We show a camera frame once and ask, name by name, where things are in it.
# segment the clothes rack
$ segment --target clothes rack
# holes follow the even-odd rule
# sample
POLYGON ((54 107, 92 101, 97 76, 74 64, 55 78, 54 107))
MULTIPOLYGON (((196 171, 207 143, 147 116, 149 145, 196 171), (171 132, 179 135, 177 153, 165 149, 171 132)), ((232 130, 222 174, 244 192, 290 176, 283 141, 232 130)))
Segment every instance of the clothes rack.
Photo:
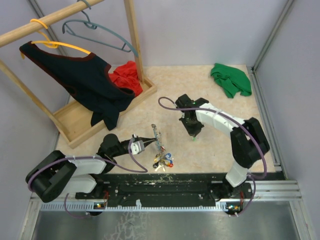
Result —
MULTIPOLYGON (((90 6, 96 5, 102 1, 103 0, 87 0, 90 6)), ((134 59, 136 63, 138 78, 143 92, 133 99, 129 107, 125 111, 122 111, 120 113, 120 116, 123 116, 128 111, 135 108, 147 97, 157 91, 157 87, 144 75, 134 2, 133 0, 123 0, 123 2, 126 11, 131 44, 138 53, 138 56, 134 56, 134 59)), ((84 3, 83 1, 78 1, 56 12, 46 15, 39 20, 46 26, 50 26, 73 14, 83 11, 86 8, 88 8, 86 3, 84 3)), ((44 26, 42 24, 33 21, 5 34, 2 34, 0 35, 0 47, 8 45, 43 28, 44 26)), ((92 112, 86 109, 77 101, 70 102, 56 112, 51 112, 2 60, 0 60, 0 69, 54 122, 54 124, 60 131, 60 134, 64 137, 71 148, 75 148, 76 146, 99 132, 101 129, 105 128, 105 124, 103 121, 100 121, 96 125, 91 126, 90 119, 92 112)))

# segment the gray hanger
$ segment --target gray hanger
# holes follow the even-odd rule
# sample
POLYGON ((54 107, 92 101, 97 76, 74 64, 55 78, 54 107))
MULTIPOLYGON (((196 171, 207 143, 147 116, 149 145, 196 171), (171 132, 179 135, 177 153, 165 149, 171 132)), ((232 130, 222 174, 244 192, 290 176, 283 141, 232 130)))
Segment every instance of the gray hanger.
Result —
MULTIPOLYGON (((82 1, 84 2, 89 9, 91 9, 91 6, 90 4, 86 1, 86 0, 77 0, 77 2, 79 1, 82 1)), ((102 45, 105 45, 105 46, 108 46, 108 47, 111 47, 111 48, 114 48, 114 49, 118 49, 118 50, 121 50, 123 52, 126 52, 126 53, 130 53, 131 51, 133 52, 133 54, 138 58, 138 52, 137 50, 126 40, 124 39, 121 35, 119 35, 118 33, 112 31, 111 29, 109 28, 106 28, 100 24, 97 24, 97 23, 94 23, 94 22, 91 22, 90 21, 90 18, 89 16, 84 12, 84 11, 81 11, 85 16, 86 16, 86 19, 87 21, 85 20, 80 20, 80 19, 71 19, 71 20, 67 20, 63 23, 62 25, 62 33, 64 34, 65 32, 67 32, 68 34, 70 35, 73 35, 75 37, 78 37, 78 38, 81 38, 81 39, 86 39, 86 40, 89 40, 89 41, 92 41, 92 42, 95 42, 95 43, 98 43, 98 44, 102 44, 102 45), (89 29, 93 29, 93 30, 96 30, 97 28, 101 28, 103 30, 106 30, 107 32, 113 34, 114 36, 116 36, 118 39, 122 40, 124 42, 123 46, 122 47, 118 47, 118 46, 114 46, 114 45, 111 45, 111 44, 108 44, 108 43, 105 43, 105 42, 102 42, 102 41, 98 41, 98 40, 94 40, 92 38, 88 38, 88 37, 85 37, 85 36, 80 36, 78 34, 76 34, 68 25, 67 23, 70 23, 70 22, 79 22, 79 23, 84 23, 84 25, 89 28, 89 29)))

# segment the metal table surface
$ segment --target metal table surface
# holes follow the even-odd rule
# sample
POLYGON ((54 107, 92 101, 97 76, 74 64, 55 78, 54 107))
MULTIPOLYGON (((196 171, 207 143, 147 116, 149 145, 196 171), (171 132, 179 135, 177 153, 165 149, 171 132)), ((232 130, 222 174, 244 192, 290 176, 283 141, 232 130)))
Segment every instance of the metal table surface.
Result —
POLYGON ((40 211, 33 240, 298 240, 289 202, 253 202, 239 218, 224 212, 103 212, 76 219, 40 211))

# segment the metal key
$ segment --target metal key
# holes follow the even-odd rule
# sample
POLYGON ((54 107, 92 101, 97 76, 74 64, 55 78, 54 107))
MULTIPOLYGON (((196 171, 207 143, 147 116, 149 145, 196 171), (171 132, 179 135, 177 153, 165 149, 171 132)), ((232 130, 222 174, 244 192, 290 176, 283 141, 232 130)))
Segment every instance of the metal key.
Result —
POLYGON ((166 171, 166 169, 165 169, 165 161, 163 161, 163 160, 161 160, 160 162, 159 162, 159 166, 160 167, 162 167, 162 170, 165 172, 166 171))
POLYGON ((155 171, 157 172, 160 168, 162 168, 162 166, 159 164, 159 166, 155 169, 155 171))

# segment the marble-patterned floor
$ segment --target marble-patterned floor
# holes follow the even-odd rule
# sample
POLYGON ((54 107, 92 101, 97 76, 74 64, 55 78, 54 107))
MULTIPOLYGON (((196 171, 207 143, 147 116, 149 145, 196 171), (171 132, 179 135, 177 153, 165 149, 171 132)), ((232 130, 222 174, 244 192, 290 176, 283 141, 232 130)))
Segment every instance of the marble-patterned floor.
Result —
MULTIPOLYGON (((248 75, 245 65, 231 66, 241 69, 248 75)), ((188 94, 193 100, 207 99, 215 107, 236 117, 243 119, 255 117, 261 122, 254 95, 241 96, 237 93, 233 99, 227 98, 221 87, 210 77, 212 67, 212 65, 146 67, 145 74, 157 85, 158 90, 155 94, 121 117, 117 128, 112 131, 104 128, 75 149, 71 149, 63 137, 60 137, 56 149, 65 155, 94 155, 108 133, 116 134, 120 141, 130 139, 132 134, 153 138, 151 124, 156 124, 162 134, 162 143, 174 158, 174 166, 167 167, 166 173, 228 172, 234 162, 231 141, 228 137, 211 126, 205 126, 196 141, 193 141, 179 121, 181 112, 166 110, 158 105, 158 98, 161 96, 175 101, 179 96, 188 94)), ((164 100, 163 103, 173 107, 169 101, 164 100)), ((156 173, 152 165, 157 152, 153 143, 135 158, 148 169, 149 173, 156 173)), ((275 167, 270 152, 265 158, 267 171, 274 172, 275 167)), ((116 161, 126 168, 139 170, 129 155, 119 156, 116 161)), ((263 172, 262 162, 257 161, 250 170, 263 172)), ((110 173, 127 172, 115 167, 110 173)))

